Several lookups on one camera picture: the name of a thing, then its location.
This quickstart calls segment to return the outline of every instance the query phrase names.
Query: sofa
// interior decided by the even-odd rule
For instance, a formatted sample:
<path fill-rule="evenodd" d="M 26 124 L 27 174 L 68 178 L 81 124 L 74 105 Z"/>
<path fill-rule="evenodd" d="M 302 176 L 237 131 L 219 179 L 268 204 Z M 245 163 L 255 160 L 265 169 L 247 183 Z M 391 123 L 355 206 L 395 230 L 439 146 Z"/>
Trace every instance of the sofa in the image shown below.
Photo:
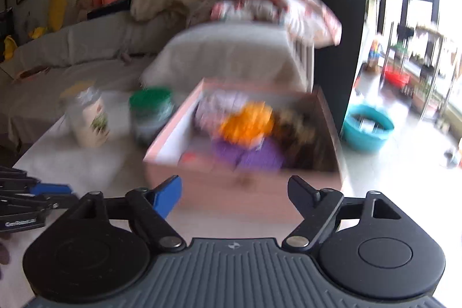
<path fill-rule="evenodd" d="M 64 113 L 59 95 L 78 81 L 101 90 L 133 91 L 139 77 L 184 20 L 161 14 L 147 23 L 118 12 L 46 34 L 20 46 L 0 68 L 11 77 L 39 65 L 47 73 L 0 87 L 0 145 L 26 151 Z M 122 60 L 121 55 L 130 59 Z"/>

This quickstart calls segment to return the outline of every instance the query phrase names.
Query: plastic container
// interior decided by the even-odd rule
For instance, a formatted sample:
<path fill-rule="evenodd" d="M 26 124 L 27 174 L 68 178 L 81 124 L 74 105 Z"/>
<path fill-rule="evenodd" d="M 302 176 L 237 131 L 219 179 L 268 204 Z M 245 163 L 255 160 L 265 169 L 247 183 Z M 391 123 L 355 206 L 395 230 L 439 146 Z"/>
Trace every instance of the plastic container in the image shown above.
<path fill-rule="evenodd" d="M 387 114 L 375 107 L 361 104 L 348 108 L 345 121 L 343 122 L 343 137 L 348 145 L 360 151 L 378 151 L 389 139 L 394 130 L 394 124 Z M 372 131 L 360 128 L 360 122 L 354 116 L 362 115 L 379 123 L 383 129 Z"/>
<path fill-rule="evenodd" d="M 391 85 L 403 89 L 409 83 L 410 75 L 399 71 L 393 71 L 393 68 L 385 67 L 385 80 Z"/>
<path fill-rule="evenodd" d="M 130 97 L 130 124 L 137 143 L 149 146 L 172 116 L 172 92 L 152 87 Z"/>

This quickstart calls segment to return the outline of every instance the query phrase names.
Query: cardboard box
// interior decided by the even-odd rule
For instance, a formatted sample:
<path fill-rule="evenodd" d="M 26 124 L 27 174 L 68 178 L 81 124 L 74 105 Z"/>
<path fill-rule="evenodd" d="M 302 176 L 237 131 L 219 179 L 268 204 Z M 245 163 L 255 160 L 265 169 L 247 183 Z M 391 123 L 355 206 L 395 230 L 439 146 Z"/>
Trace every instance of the cardboard box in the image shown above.
<path fill-rule="evenodd" d="M 193 118 L 199 100 L 217 89 L 239 91 L 250 100 L 265 101 L 273 109 L 292 107 L 314 116 L 318 132 L 325 140 L 331 158 L 331 171 L 201 171 L 200 168 L 177 166 L 190 140 L 197 133 Z M 203 80 L 149 147 L 144 158 L 146 178 L 156 187 L 176 174 L 182 178 L 183 194 L 179 206 L 194 210 L 211 210 L 226 215 L 239 214 L 271 222 L 300 222 L 301 215 L 287 197 L 287 181 L 298 175 L 317 189 L 341 190 L 345 163 L 332 115 L 322 91 L 312 93 L 256 86 L 248 83 L 223 83 Z"/>

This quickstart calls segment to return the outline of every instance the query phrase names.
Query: purple cloth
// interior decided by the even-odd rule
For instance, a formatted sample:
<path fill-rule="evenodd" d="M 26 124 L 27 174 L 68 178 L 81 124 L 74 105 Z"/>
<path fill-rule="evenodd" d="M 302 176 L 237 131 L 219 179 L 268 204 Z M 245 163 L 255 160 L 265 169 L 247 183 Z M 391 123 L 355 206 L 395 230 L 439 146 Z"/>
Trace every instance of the purple cloth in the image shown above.
<path fill-rule="evenodd" d="M 214 142 L 215 156 L 233 166 L 252 170 L 279 170 L 284 157 L 278 145 L 265 138 L 259 149 L 245 149 L 220 140 Z"/>

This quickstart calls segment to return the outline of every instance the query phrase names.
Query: gray ribbed platform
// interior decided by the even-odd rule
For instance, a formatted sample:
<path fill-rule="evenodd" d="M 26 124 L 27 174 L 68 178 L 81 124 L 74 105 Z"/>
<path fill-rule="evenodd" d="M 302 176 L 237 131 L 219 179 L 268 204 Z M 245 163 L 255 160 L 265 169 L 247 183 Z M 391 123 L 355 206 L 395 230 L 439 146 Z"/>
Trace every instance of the gray ribbed platform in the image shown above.
<path fill-rule="evenodd" d="M 41 297 L 27 308 L 70 308 Z M 326 282 L 306 255 L 280 250 L 274 239 L 194 239 L 162 255 L 127 291 L 85 308 L 442 308 L 433 298 L 371 303 Z"/>

